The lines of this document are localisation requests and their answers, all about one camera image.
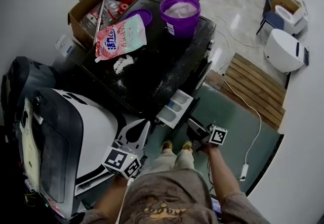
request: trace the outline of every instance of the white wall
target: white wall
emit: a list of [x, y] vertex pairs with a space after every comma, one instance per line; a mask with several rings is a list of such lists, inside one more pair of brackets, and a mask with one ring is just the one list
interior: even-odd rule
[[280, 127], [285, 134], [249, 199], [272, 224], [317, 223], [324, 214], [324, 0], [304, 0], [310, 65], [292, 75]]
[[58, 55], [56, 40], [62, 34], [72, 36], [67, 13], [78, 0], [0, 1], [0, 75], [7, 72], [16, 56], [51, 65]]

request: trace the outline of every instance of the white cable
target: white cable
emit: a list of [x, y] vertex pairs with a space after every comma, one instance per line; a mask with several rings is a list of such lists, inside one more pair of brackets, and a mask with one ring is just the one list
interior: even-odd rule
[[[224, 36], [224, 38], [225, 38], [225, 40], [226, 40], [226, 42], [227, 42], [227, 46], [228, 46], [228, 53], [230, 53], [230, 48], [229, 48], [228, 40], [227, 40], [227, 38], [226, 38], [225, 35], [223, 35], [223, 36]], [[217, 71], [218, 74], [219, 74], [219, 71], [220, 71], [223, 67], [226, 66], [227, 62], [228, 62], [228, 54], [226, 54], [226, 62], [225, 62], [225, 64], [224, 64], [223, 66], [221, 66], [221, 67], [219, 68], [219, 70]]]
[[226, 29], [227, 29], [229, 35], [231, 35], [231, 37], [232, 37], [234, 40], [238, 41], [238, 42], [241, 43], [243, 46], [248, 46], [248, 47], [251, 47], [251, 48], [264, 48], [264, 47], [265, 47], [265, 46], [251, 46], [251, 45], [247, 45], [247, 44], [244, 44], [244, 43], [240, 42], [240, 41], [239, 41], [238, 39], [236, 39], [236, 38], [231, 34], [231, 32], [228, 30], [227, 22], [226, 22], [223, 18], [221, 18], [221, 17], [218, 16], [218, 15], [214, 15], [214, 16], [211, 18], [211, 20], [212, 20], [215, 16], [218, 17], [218, 18], [220, 18], [220, 19], [225, 23], [225, 25], [226, 25]]
[[258, 114], [258, 116], [259, 116], [259, 118], [260, 118], [260, 127], [259, 127], [259, 131], [258, 131], [258, 134], [256, 135], [256, 137], [254, 138], [254, 140], [252, 141], [252, 143], [251, 143], [251, 145], [250, 145], [250, 147], [249, 147], [249, 149], [248, 149], [248, 151], [247, 151], [247, 153], [245, 154], [245, 162], [244, 162], [244, 164], [246, 164], [247, 163], [247, 157], [248, 157], [248, 153], [249, 153], [249, 151], [250, 151], [250, 149], [251, 149], [251, 147], [253, 146], [253, 143], [254, 143], [254, 141], [257, 139], [257, 137], [259, 136], [259, 134], [260, 134], [260, 131], [261, 131], [261, 125], [262, 125], [262, 119], [261, 119], [261, 116], [260, 116], [260, 114], [258, 113], [258, 111], [256, 110], [256, 109], [254, 109], [252, 106], [250, 106], [241, 96], [239, 96], [237, 93], [235, 93], [235, 91], [231, 88], [231, 86], [225, 81], [225, 83], [228, 85], [228, 87], [233, 91], [233, 93], [234, 94], [236, 94], [238, 97], [240, 97], [241, 99], [242, 99], [242, 101], [247, 105], [247, 106], [249, 106], [251, 109], [253, 109], [253, 110], [255, 110], [256, 111], [256, 113]]
[[136, 153], [131, 149], [131, 148], [129, 148], [129, 147], [126, 147], [126, 146], [121, 146], [121, 150], [123, 150], [123, 148], [128, 148], [128, 151], [125, 151], [126, 153], [131, 153], [131, 154], [134, 154], [134, 155], [136, 155]]
[[[219, 17], [220, 19], [222, 19], [224, 22], [225, 22], [225, 24], [226, 24], [226, 29], [227, 29], [227, 31], [228, 31], [228, 33], [231, 35], [231, 37], [233, 38], [233, 39], [235, 39], [233, 36], [232, 36], [232, 34], [230, 33], [230, 31], [228, 30], [228, 28], [227, 28], [227, 23], [226, 23], [226, 21], [223, 19], [223, 18], [221, 18], [221, 17]], [[221, 33], [219, 30], [217, 30], [216, 29], [216, 31], [217, 32], [219, 32], [222, 36], [224, 36], [224, 38], [226, 39], [226, 42], [227, 42], [227, 46], [228, 46], [228, 51], [229, 51], [229, 53], [230, 53], [230, 47], [229, 47], [229, 43], [228, 43], [228, 40], [227, 40], [227, 38], [226, 38], [226, 36], [223, 34], [223, 33]], [[237, 40], [237, 39], [235, 39], [236, 41], [238, 41], [239, 43], [241, 43], [242, 45], [244, 45], [244, 46], [249, 46], [249, 47], [252, 47], [252, 48], [264, 48], [264, 47], [254, 47], [254, 46], [250, 46], [250, 45], [246, 45], [246, 44], [243, 44], [242, 42], [240, 42], [239, 40]], [[219, 71], [227, 64], [227, 61], [228, 61], [228, 55], [226, 55], [226, 62], [225, 62], [225, 64], [223, 65], [223, 66], [221, 66], [220, 68], [219, 68], [219, 70], [217, 71], [218, 73], [219, 73]], [[250, 145], [250, 147], [249, 147], [249, 149], [248, 149], [248, 151], [247, 151], [247, 153], [245, 154], [245, 162], [244, 162], [244, 164], [246, 164], [247, 163], [247, 157], [248, 157], [248, 153], [249, 153], [249, 151], [250, 151], [250, 149], [251, 149], [251, 147], [253, 146], [253, 144], [254, 144], [254, 142], [255, 142], [255, 140], [258, 138], [258, 136], [259, 136], [259, 134], [260, 134], [260, 132], [261, 132], [261, 126], [262, 126], [262, 119], [261, 119], [261, 116], [260, 116], [260, 114], [259, 114], [259, 112], [256, 110], [256, 109], [254, 109], [252, 106], [250, 106], [241, 96], [239, 96], [232, 88], [231, 88], [231, 86], [225, 81], [225, 83], [228, 85], [228, 87], [232, 90], [232, 92], [235, 94], [235, 95], [237, 95], [248, 107], [250, 107], [251, 109], [253, 109], [257, 114], [258, 114], [258, 116], [259, 116], [259, 119], [260, 119], [260, 126], [259, 126], [259, 131], [258, 131], [258, 134], [256, 135], [256, 137], [254, 138], [254, 140], [252, 141], [252, 143], [251, 143], [251, 145]]]

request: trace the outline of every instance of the purple bucket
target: purple bucket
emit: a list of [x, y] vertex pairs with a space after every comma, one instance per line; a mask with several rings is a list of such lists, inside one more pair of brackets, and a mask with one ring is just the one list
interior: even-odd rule
[[[173, 6], [175, 3], [184, 2], [190, 3], [197, 12], [186, 18], [174, 18], [167, 16], [165, 11]], [[198, 19], [200, 15], [200, 3], [198, 0], [163, 0], [160, 4], [161, 17], [167, 23], [168, 32], [174, 35], [176, 38], [190, 38], [193, 36], [194, 31], [198, 25]]]

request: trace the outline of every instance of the wooden slat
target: wooden slat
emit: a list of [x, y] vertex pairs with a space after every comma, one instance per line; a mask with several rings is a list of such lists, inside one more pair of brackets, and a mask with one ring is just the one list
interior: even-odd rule
[[260, 97], [258, 97], [255, 93], [248, 90], [245, 86], [237, 82], [235, 79], [231, 78], [229, 75], [225, 76], [225, 80], [229, 83], [232, 87], [240, 90], [243, 94], [251, 98], [253, 101], [261, 105], [265, 110], [271, 113], [274, 117], [276, 117], [279, 121], [282, 121], [282, 114], [279, 113], [276, 109], [274, 109], [268, 102], [264, 101]]
[[205, 78], [205, 82], [210, 84], [213, 88], [216, 88], [217, 90], [220, 90], [223, 83], [224, 83], [224, 77], [214, 70], [209, 71]]
[[258, 68], [256, 65], [254, 65], [251, 61], [248, 61], [246, 58], [242, 57], [238, 53], [235, 53], [234, 57], [237, 58], [238, 60], [242, 61], [244, 64], [246, 64], [250, 68], [252, 68], [255, 72], [257, 72], [261, 76], [263, 76], [271, 85], [274, 85], [279, 91], [286, 94], [287, 90], [281, 84], [279, 84], [275, 79], [273, 79], [267, 73], [263, 72], [260, 68]]
[[269, 87], [267, 87], [263, 82], [255, 78], [253, 75], [249, 74], [247, 71], [242, 69], [241, 67], [237, 66], [234, 63], [231, 63], [229, 65], [230, 68], [236, 70], [238, 73], [242, 74], [244, 77], [246, 77], [248, 80], [250, 80], [253, 84], [259, 86], [261, 89], [263, 89], [265, 92], [267, 92], [272, 98], [277, 100], [280, 104], [283, 104], [284, 98], [276, 94], [274, 91], [272, 91]]
[[[262, 114], [265, 118], [267, 118], [269, 121], [274, 123], [276, 126], [280, 126], [281, 121], [278, 120], [276, 117], [274, 117], [271, 113], [269, 113], [266, 109], [264, 109], [262, 106], [260, 106], [258, 103], [254, 102], [251, 98], [243, 94], [240, 90], [236, 89], [235, 87], [231, 86], [232, 89], [241, 96], [250, 106], [252, 106], [254, 109], [258, 111], [258, 113]], [[232, 90], [228, 87], [226, 83], [223, 84], [222, 89], [225, 89], [229, 92], [232, 92]]]
[[254, 76], [256, 79], [261, 81], [265, 86], [267, 86], [270, 90], [276, 93], [279, 97], [284, 98], [286, 96], [286, 92], [280, 91], [277, 87], [275, 87], [272, 83], [270, 83], [267, 79], [261, 76], [259, 73], [254, 71], [252, 68], [244, 64], [242, 61], [238, 60], [237, 58], [233, 58], [232, 65], [235, 64], [238, 67], [244, 69], [247, 73]]
[[[237, 102], [239, 105], [241, 105], [242, 107], [246, 108], [248, 111], [250, 111], [254, 116], [256, 116], [257, 118], [259, 118], [258, 114], [251, 109], [250, 107], [248, 107], [239, 97], [237, 97], [233, 92], [229, 92], [226, 89], [222, 88], [220, 90], [221, 93], [223, 93], [224, 95], [226, 95], [227, 97], [229, 97], [230, 99], [232, 99], [233, 101]], [[265, 118], [262, 114], [260, 114], [261, 119], [264, 123], [268, 124], [270, 127], [272, 127], [275, 130], [278, 130], [278, 126], [276, 126], [274, 123], [272, 123], [271, 121], [269, 121], [267, 118]]]
[[285, 114], [285, 110], [282, 108], [282, 105], [279, 104], [279, 102], [277, 102], [275, 99], [273, 99], [271, 96], [269, 96], [268, 93], [266, 93], [265, 91], [263, 91], [257, 85], [255, 85], [251, 81], [249, 81], [242, 74], [238, 73], [236, 70], [234, 70], [232, 68], [228, 68], [227, 71], [226, 71], [226, 75], [228, 75], [231, 78], [235, 79], [241, 85], [245, 86], [248, 90], [250, 90], [251, 92], [255, 93], [255, 95], [257, 95], [260, 98], [262, 98], [266, 103], [268, 103], [269, 105], [271, 105], [280, 114]]

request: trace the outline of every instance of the white cube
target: white cube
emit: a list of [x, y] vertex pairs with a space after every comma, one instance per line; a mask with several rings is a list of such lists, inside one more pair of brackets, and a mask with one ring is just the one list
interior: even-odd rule
[[135, 154], [108, 147], [102, 164], [115, 175], [129, 179], [140, 168], [141, 162]]
[[227, 135], [227, 130], [223, 129], [221, 127], [218, 126], [214, 126], [213, 132], [210, 135], [209, 138], [209, 143], [213, 143], [215, 145], [223, 145], [225, 138]]

